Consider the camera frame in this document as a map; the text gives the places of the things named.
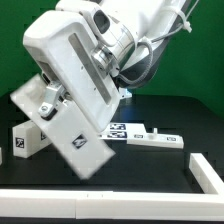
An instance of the white rectangular block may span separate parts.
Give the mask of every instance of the white rectangular block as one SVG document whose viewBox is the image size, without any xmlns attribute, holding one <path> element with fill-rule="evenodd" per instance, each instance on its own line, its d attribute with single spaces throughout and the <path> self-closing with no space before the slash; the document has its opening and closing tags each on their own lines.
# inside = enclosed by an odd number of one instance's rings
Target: white rectangular block
<svg viewBox="0 0 224 224">
<path fill-rule="evenodd" d="M 205 194 L 224 195 L 223 181 L 202 154 L 191 154 L 189 168 Z"/>
<path fill-rule="evenodd" d="M 116 193 L 114 219 L 221 221 L 223 199 L 218 195 Z"/>
<path fill-rule="evenodd" d="M 135 132 L 128 136 L 127 144 L 183 149 L 183 138 L 179 135 L 165 135 Z"/>
<path fill-rule="evenodd" d="M 0 216 L 76 218 L 76 192 L 0 190 Z"/>
<path fill-rule="evenodd" d="M 28 158 L 51 144 L 47 136 L 30 121 L 13 127 L 13 155 Z"/>
</svg>

